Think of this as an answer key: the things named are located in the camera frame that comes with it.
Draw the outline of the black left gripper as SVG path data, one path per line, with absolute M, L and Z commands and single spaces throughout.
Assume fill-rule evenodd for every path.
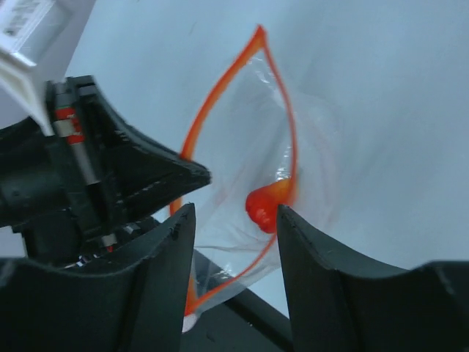
M 66 265 L 117 245 L 115 220 L 151 216 L 210 184 L 210 171 L 129 125 L 93 76 L 45 86 L 46 136 L 27 117 L 1 129 L 1 226 L 26 253 Z

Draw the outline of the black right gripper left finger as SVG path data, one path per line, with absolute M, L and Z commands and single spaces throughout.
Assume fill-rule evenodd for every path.
M 3 259 L 1 349 L 178 351 L 195 225 L 190 203 L 80 268 Z

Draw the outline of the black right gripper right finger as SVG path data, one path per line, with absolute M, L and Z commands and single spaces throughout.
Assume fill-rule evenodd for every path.
M 296 351 L 466 351 L 468 263 L 382 263 L 280 206 L 277 236 Z

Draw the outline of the clear zip top bag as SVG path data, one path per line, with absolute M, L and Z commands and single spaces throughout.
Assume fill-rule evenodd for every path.
M 298 198 L 289 207 L 320 228 L 331 225 L 339 140 L 336 108 L 281 76 L 266 29 L 256 27 L 205 98 L 180 152 L 212 172 L 208 189 L 193 198 L 196 239 L 184 332 L 280 267 L 277 227 L 267 234 L 245 211 L 251 191 L 290 177 Z

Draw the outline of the red fake tomato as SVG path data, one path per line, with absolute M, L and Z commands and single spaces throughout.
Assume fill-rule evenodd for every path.
M 288 177 L 251 191 L 245 200 L 245 211 L 261 231 L 273 234 L 278 206 L 292 206 L 297 198 L 298 186 Z

